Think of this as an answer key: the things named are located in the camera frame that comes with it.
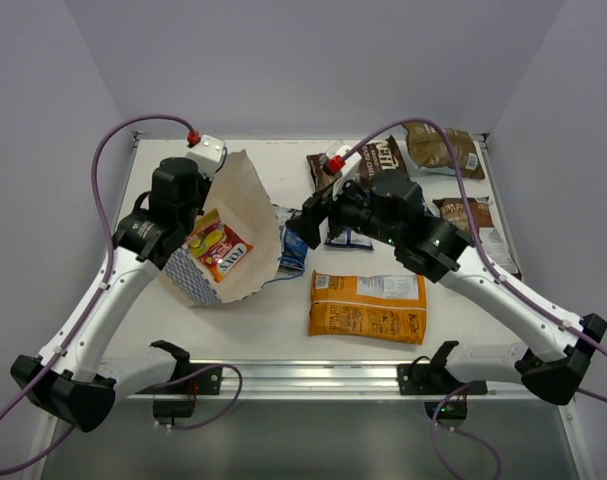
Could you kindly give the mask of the blue checkered paper bag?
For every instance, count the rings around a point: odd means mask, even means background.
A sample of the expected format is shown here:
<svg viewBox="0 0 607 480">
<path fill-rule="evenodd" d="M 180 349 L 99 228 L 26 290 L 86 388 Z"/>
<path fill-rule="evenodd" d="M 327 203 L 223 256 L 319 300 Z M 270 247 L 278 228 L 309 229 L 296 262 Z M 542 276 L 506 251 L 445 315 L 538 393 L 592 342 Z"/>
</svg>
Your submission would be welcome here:
<svg viewBox="0 0 607 480">
<path fill-rule="evenodd" d="M 281 243 L 276 215 L 246 151 L 227 156 L 215 174 L 199 218 L 213 209 L 253 249 L 222 282 L 216 283 L 207 268 L 189 253 L 186 240 L 166 263 L 161 282 L 187 307 L 242 300 L 279 277 Z"/>
</svg>

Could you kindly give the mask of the blue white milk snack pack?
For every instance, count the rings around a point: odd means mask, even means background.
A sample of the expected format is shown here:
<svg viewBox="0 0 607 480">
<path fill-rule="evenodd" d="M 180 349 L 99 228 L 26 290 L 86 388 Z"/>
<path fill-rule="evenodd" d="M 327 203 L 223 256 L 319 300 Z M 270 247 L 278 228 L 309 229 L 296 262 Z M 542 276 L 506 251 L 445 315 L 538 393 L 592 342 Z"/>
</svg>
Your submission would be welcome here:
<svg viewBox="0 0 607 480">
<path fill-rule="evenodd" d="M 286 226 L 286 222 L 297 212 L 296 209 L 273 205 L 279 228 L 281 256 L 279 268 L 290 272 L 304 272 L 308 252 L 307 244 Z"/>
</svg>

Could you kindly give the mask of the dark blue snack bag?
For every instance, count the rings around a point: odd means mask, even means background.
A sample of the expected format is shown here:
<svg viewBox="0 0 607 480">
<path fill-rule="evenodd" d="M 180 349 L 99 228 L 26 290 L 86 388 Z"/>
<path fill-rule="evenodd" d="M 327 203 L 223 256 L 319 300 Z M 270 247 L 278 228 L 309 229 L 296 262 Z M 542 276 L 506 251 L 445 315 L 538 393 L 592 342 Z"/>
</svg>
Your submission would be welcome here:
<svg viewBox="0 0 607 480">
<path fill-rule="evenodd" d="M 374 249 L 372 240 L 362 234 L 355 232 L 350 228 L 346 228 L 336 237 L 327 236 L 324 242 L 325 246 L 333 248 L 359 249 L 372 251 Z"/>
</svg>

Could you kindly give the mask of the colourful red candy bag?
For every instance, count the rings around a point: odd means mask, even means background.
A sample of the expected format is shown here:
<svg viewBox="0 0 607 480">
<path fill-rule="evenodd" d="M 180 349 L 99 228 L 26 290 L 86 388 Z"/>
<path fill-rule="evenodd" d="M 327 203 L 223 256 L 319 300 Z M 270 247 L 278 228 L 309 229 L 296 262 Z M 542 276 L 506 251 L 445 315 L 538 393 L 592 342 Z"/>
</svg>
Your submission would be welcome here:
<svg viewBox="0 0 607 480">
<path fill-rule="evenodd" d="M 217 209 L 196 221 L 186 244 L 192 257 L 207 268 L 216 283 L 222 282 L 253 249 L 250 243 L 222 221 Z"/>
</svg>

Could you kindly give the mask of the brown kettle chips bag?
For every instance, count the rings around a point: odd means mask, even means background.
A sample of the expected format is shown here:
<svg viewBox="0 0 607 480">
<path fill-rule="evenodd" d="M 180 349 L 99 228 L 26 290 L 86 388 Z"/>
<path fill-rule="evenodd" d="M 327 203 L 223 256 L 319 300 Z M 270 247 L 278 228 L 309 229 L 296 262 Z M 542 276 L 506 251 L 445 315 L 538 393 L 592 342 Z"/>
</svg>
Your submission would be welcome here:
<svg viewBox="0 0 607 480">
<path fill-rule="evenodd" d="M 350 146 L 348 144 L 343 140 L 339 140 L 326 152 L 306 156 L 315 191 L 331 185 L 337 178 L 336 174 L 328 175 L 323 170 L 323 164 L 327 160 L 328 155 L 336 156 L 337 154 L 347 152 L 349 149 Z M 404 173 L 407 172 L 406 162 L 393 136 L 367 143 L 351 157 L 351 159 L 354 158 L 360 158 L 355 179 L 362 188 L 365 188 L 369 180 L 381 171 L 399 170 Z"/>
</svg>

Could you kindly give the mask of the orange brown snack bag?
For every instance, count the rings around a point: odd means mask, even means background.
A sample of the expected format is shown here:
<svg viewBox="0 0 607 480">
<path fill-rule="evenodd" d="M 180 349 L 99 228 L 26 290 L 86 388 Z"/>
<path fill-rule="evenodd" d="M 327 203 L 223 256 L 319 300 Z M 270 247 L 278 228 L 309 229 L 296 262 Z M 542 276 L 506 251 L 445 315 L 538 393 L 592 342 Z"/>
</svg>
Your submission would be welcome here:
<svg viewBox="0 0 607 480">
<path fill-rule="evenodd" d="M 427 294 L 420 275 L 312 275 L 308 334 L 423 343 Z"/>
</svg>

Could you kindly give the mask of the light blue snack bag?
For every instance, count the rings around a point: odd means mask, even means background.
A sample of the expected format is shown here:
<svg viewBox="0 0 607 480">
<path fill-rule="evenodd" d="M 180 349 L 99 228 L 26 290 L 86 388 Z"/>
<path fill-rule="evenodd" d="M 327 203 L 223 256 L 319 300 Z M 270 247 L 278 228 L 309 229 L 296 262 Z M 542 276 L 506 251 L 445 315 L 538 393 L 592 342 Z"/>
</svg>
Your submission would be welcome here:
<svg viewBox="0 0 607 480">
<path fill-rule="evenodd" d="M 437 130 L 424 122 L 406 122 L 406 147 L 409 157 L 418 169 L 434 173 L 455 175 L 455 163 Z M 464 178 L 484 179 L 480 149 L 471 134 L 446 128 L 445 133 L 455 153 L 461 175 Z"/>
</svg>

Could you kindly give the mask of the dark brown chips bag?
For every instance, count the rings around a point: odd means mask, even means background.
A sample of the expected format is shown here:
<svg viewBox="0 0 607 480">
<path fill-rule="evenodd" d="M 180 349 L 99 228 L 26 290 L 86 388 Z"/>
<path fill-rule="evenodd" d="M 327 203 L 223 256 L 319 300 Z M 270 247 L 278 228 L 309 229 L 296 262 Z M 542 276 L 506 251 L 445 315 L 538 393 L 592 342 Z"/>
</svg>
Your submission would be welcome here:
<svg viewBox="0 0 607 480">
<path fill-rule="evenodd" d="M 446 197 L 434 199 L 432 203 L 438 209 L 441 218 L 470 233 L 467 211 L 462 199 Z M 468 203 L 484 252 L 504 270 L 520 279 L 521 272 L 493 222 L 490 198 L 469 198 Z"/>
</svg>

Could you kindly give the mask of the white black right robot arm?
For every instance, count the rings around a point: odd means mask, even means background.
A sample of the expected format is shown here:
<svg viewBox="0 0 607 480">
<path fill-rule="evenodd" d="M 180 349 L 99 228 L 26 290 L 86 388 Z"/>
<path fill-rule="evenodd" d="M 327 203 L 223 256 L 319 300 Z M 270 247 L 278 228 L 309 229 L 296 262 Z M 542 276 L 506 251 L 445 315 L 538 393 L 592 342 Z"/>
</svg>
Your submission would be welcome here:
<svg viewBox="0 0 607 480">
<path fill-rule="evenodd" d="M 393 248 L 407 270 L 472 301 L 518 337 L 514 344 L 444 342 L 411 379 L 440 393 L 464 384 L 523 385 L 539 399 L 566 405 L 578 393 L 607 330 L 596 314 L 579 316 L 544 299 L 480 252 L 479 241 L 427 212 L 419 184 L 397 170 L 367 187 L 336 180 L 314 193 L 286 222 L 310 248 L 327 222 Z"/>
</svg>

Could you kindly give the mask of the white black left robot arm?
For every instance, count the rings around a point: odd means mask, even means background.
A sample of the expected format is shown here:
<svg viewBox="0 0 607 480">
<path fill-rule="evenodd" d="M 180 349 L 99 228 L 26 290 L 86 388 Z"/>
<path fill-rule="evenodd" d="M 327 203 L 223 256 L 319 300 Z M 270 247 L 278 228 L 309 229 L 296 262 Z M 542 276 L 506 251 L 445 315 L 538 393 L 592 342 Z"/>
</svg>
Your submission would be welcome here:
<svg viewBox="0 0 607 480">
<path fill-rule="evenodd" d="M 106 260 L 60 331 L 34 356 L 20 355 L 11 376 L 30 402 L 83 431 L 96 429 L 120 400 L 163 386 L 184 390 L 191 379 L 187 351 L 155 341 L 120 361 L 104 357 L 131 306 L 184 243 L 211 182 L 197 163 L 166 158 L 153 171 L 147 207 L 118 224 Z"/>
</svg>

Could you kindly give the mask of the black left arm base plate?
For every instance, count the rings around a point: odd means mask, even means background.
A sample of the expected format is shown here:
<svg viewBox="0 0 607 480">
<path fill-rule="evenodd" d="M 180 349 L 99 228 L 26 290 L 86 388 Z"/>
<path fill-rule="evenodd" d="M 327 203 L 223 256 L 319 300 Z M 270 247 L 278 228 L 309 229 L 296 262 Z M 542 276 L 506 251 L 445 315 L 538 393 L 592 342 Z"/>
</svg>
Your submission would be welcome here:
<svg viewBox="0 0 607 480">
<path fill-rule="evenodd" d="M 199 395 L 219 394 L 222 368 L 210 363 L 184 363 L 177 368 L 170 380 L 178 380 L 206 367 L 209 370 L 180 384 L 154 386 L 147 390 L 147 393 L 153 395 L 152 415 L 155 420 L 174 424 L 177 420 L 189 419 L 195 411 Z"/>
</svg>

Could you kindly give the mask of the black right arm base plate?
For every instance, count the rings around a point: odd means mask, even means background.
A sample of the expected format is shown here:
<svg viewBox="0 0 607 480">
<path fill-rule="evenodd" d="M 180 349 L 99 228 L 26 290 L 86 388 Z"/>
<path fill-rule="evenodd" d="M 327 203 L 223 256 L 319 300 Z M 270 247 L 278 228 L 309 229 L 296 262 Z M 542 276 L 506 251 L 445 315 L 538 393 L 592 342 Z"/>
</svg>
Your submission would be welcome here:
<svg viewBox="0 0 607 480">
<path fill-rule="evenodd" d="M 462 383 L 446 370 L 433 368 L 429 363 L 423 363 L 423 360 L 424 357 L 419 357 L 412 363 L 399 364 L 396 367 L 399 393 L 402 396 L 435 397 L 435 400 L 426 400 L 423 403 L 427 417 L 431 418 L 437 412 L 439 422 L 461 426 L 468 415 L 467 396 L 486 395 L 487 384 L 484 381 L 473 382 L 468 389 L 456 394 L 453 399 L 438 408 L 439 401 L 460 388 Z"/>
</svg>

